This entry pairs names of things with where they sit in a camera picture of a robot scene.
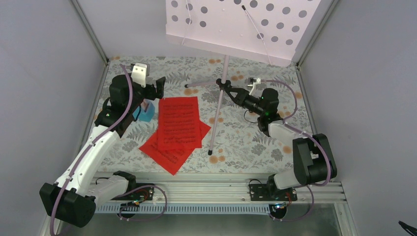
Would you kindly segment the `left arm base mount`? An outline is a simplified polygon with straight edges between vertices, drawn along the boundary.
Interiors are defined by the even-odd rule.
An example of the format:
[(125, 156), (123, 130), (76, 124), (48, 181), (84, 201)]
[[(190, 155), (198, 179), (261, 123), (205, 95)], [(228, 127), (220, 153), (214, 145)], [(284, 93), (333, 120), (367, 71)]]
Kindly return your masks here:
[[(151, 183), (137, 183), (136, 177), (133, 174), (123, 172), (123, 171), (117, 171), (114, 172), (113, 175), (110, 178), (113, 178), (115, 176), (122, 177), (128, 181), (126, 192), (129, 192), (137, 187), (141, 187), (144, 185), (151, 185)], [(140, 206), (140, 203), (146, 201), (146, 200), (152, 200), (153, 196), (153, 187), (146, 187), (140, 190), (136, 190), (133, 193), (130, 193), (123, 197), (114, 197), (112, 200), (129, 200), (128, 203), (121, 204), (121, 207), (124, 206)]]

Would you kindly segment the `red sheet music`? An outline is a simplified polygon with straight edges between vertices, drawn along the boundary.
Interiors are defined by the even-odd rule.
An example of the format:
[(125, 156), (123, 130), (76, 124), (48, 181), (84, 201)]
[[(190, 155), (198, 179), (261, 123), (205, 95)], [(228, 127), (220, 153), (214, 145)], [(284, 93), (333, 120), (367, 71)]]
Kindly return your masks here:
[(169, 97), (159, 101), (157, 146), (160, 150), (202, 147), (197, 97)]
[(160, 150), (157, 147), (158, 129), (139, 147), (139, 150), (152, 158), (158, 165), (172, 175), (175, 175), (196, 147), (181, 147), (170, 150)]

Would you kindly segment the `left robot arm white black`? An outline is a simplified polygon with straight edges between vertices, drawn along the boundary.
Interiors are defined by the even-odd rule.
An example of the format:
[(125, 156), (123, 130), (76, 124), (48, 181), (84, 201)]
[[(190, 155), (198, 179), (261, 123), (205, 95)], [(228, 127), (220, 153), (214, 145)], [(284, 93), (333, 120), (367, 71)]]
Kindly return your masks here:
[(113, 173), (95, 186), (90, 183), (105, 155), (138, 119), (134, 113), (142, 102), (163, 98), (165, 83), (166, 78), (162, 77), (155, 84), (142, 86), (133, 81), (131, 74), (112, 79), (110, 96), (103, 103), (88, 141), (55, 183), (45, 183), (40, 188), (40, 198), (51, 218), (51, 230), (56, 219), (84, 227), (97, 207), (116, 198), (131, 199), (136, 195), (135, 176), (123, 171)]

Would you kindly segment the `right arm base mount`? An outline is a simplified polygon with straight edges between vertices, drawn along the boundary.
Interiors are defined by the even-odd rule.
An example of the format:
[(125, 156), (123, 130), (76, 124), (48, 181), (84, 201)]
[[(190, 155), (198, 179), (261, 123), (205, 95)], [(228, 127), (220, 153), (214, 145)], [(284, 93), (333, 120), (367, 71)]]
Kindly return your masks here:
[(294, 188), (278, 190), (272, 183), (261, 183), (257, 179), (248, 184), (250, 199), (253, 202), (273, 202), (268, 205), (272, 219), (282, 220), (288, 211), (288, 206), (298, 200)]

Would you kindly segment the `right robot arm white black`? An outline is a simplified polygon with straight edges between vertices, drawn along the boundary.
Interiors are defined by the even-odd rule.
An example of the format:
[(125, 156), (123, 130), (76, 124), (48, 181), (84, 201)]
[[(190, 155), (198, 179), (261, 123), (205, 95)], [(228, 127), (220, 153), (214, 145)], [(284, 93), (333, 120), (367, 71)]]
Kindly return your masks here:
[(287, 145), (293, 155), (290, 170), (271, 175), (266, 187), (267, 196), (279, 200), (285, 190), (306, 185), (324, 186), (337, 176), (337, 167), (329, 140), (324, 134), (310, 135), (289, 125), (278, 113), (278, 91), (263, 90), (255, 97), (243, 88), (225, 86), (224, 91), (231, 100), (258, 115), (259, 130), (266, 136)]

